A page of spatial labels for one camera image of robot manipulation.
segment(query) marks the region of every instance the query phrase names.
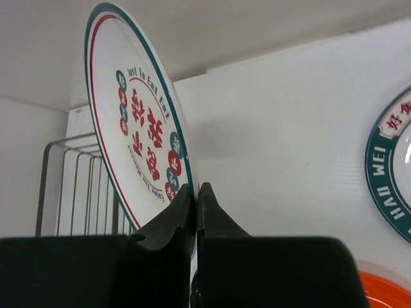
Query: white wall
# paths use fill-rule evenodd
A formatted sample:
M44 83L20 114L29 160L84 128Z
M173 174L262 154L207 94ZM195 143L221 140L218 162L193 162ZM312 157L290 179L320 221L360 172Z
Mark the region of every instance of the white wall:
M0 237L34 236L43 151L66 135L67 114L0 99ZM43 231L52 234L61 150L51 150Z
M411 83L410 31L405 20L175 84L200 181L246 231L337 237L361 270L411 289L411 246L363 165L375 120Z

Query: plate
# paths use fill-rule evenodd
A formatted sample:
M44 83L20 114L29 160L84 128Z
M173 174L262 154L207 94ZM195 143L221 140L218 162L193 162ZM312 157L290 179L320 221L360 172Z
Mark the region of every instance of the plate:
M372 198L384 218L411 243L411 87L376 121L365 153Z
M411 293L381 277L360 273L371 308L409 308Z
M85 34L92 120L121 206L135 229L198 180L187 124L174 87L150 41L120 7L99 4Z

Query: red chinese characters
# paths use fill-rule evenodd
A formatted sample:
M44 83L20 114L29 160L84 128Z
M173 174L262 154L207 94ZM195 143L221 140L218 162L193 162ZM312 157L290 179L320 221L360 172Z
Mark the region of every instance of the red chinese characters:
M140 136L139 136L139 132L136 132L133 135L133 150L135 151L135 153L137 155L139 155L141 158L143 157L143 154L141 153L141 150L143 149L143 143L140 142Z
M133 90L133 97L131 100L133 101L132 113L133 113L134 120L136 122L140 122L140 126L143 127L144 125L143 114L144 114L144 111L146 110L144 109L143 101L137 97L137 91L135 89Z
M411 112L411 102L401 104L401 113L402 114L405 113L406 115L409 116L410 112Z
M171 188L170 183L168 183L168 182L166 183L165 189L166 189L166 194L167 194L168 199L170 201L173 201L173 199L176 195L176 192Z
M399 116L395 116L394 114L391 114L389 120L387 121L387 124L389 127L398 130L398 126L402 123L403 121L399 118Z
M121 127L121 131L124 133L124 136L127 136L128 135L127 123L122 117L120 118L120 127Z
M157 181L160 179L160 172L157 170L157 157L155 156L155 153L150 149L150 147L147 147L147 155L148 159L146 159L148 170L153 176L153 181Z
M118 98L120 99L120 102L123 105L123 107L126 108L127 107L127 96L121 87L118 88Z
M153 145L159 149L162 148L162 129L161 129L161 121L160 120L155 120L152 109L148 107L148 116L147 116L148 122L150 122L150 125L148 127L148 137L153 141Z

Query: plate rim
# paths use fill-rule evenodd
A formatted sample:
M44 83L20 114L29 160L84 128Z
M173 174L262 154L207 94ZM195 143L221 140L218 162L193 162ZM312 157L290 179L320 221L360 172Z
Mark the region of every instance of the plate rim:
M188 178L188 185L189 185L189 191L190 194L192 196L195 196L195 191L194 191L194 183L193 183L193 175L191 172L191 164L189 161L189 157L188 157L188 149L186 146L186 142L185 142L185 138L184 135L182 133L182 128L180 125L180 121L177 117L177 112L175 110L175 106L174 106L174 102L173 99L171 97L171 92L175 92L174 86L172 81L170 80L170 78L168 77L168 74L161 62L161 59L159 58L158 54L155 52L155 49L153 48L151 42L148 40L145 32L143 31L143 29L140 27L140 25L138 25L138 23L133 19L133 17L124 9L122 9L120 6L112 4L112 3L100 3L98 4L96 7L94 7L94 9L92 10L92 12L90 13L89 19L87 21L87 27L86 27L86 32L85 32L85 38L84 38L84 67L85 67L85 83L86 83L86 87L87 87L87 97L89 100L89 108L90 108L90 112L91 112L91 118L92 118L92 123L93 123L93 127L94 127L94 131L96 132L96 136L97 136L97 141L98 141L98 146L100 148L101 151L101 155L103 156L103 162L104 162L104 166L107 170L107 174L109 176L110 182L114 188L114 192L116 193L117 197L118 197L118 201L121 205L121 207L123 208L123 212L125 213L127 219L129 222L131 222L133 224L133 229L134 230L138 230L139 228L141 228L142 226L138 223L137 218L134 217L134 215L132 214L132 211L130 209L130 207L128 206L128 202L126 200L126 198L123 196L123 193L117 183L117 179L116 176L114 174L114 170L112 170L112 168L110 168L109 164L107 163L109 162L109 159L107 157L107 154L105 152L105 149L101 147L101 141L102 140L102 136L100 133L100 130L98 129L98 127L96 126L96 121L94 119L95 115L93 112L93 108L92 108L92 101L91 101L91 95L90 95L90 88L89 88L89 79L90 79L90 70L89 70L89 40L90 40L90 34L91 34L91 30L92 30L92 25L95 22L96 18L99 16L99 14L101 13L113 13L116 14L117 16L120 16L125 22L126 24L131 28L131 30L134 32L134 34L136 35L137 39L140 41L140 43L142 44L142 46L144 47L144 50L147 54L147 56L149 57L150 63L160 81L160 86L162 88L162 90L164 91L164 95L166 96L167 99L167 103L168 106L170 108L170 112L171 112L171 116L173 117L173 121L174 121L174 125L177 131L177 134L179 135L180 138L180 142L181 142L181 146L182 146L182 150L183 150L183 159L184 159L184 163L185 163L185 169L186 169L186 173L187 173L187 178ZM170 83L170 87L167 86L166 84L166 80L169 81ZM178 96L177 93L174 93L174 96L177 100Z
M392 106L394 106L405 94L407 93L411 93L411 85L409 85L407 88L405 88L404 90L402 90L399 94L397 94L391 101L390 103L383 109L383 111L380 113L380 115L378 116L377 120L375 120L368 139L367 139L367 145L365 147L365 160L364 160L364 171L365 171L365 180L367 182L367 187L369 190L369 193L372 197L372 200L374 202L374 205L377 207L377 209L379 210L380 214L384 217L385 221L403 238L405 239L408 243L411 244L411 237L407 238L402 231L400 231L398 229L398 227L396 225L394 225L391 220L387 217L387 215L383 212L382 210L382 206L380 206L380 203L378 202L378 200L376 199L373 191L372 191L372 185L371 185L371 181L369 179L369 171L368 171L368 159L369 159L369 153L371 152L371 142L373 137L375 136L375 134L380 130L380 123L381 120L386 116L387 112L391 109ZM409 122L403 129L403 131L399 134L398 137L401 136L401 134L405 131L405 129L407 128L407 126L411 124L411 122ZM401 193L398 191L399 194L399 199L401 201L404 201L404 203L406 205L408 205L408 203L405 201L405 199L402 197Z

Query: white plate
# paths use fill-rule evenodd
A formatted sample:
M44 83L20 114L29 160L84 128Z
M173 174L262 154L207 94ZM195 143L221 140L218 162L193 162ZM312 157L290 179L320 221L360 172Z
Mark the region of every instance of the white plate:
M365 174L390 225L411 243L411 87L383 111L371 131Z
M198 196L187 125L147 36L120 7L99 4L85 34L92 120L112 184L134 227L164 210L182 184Z

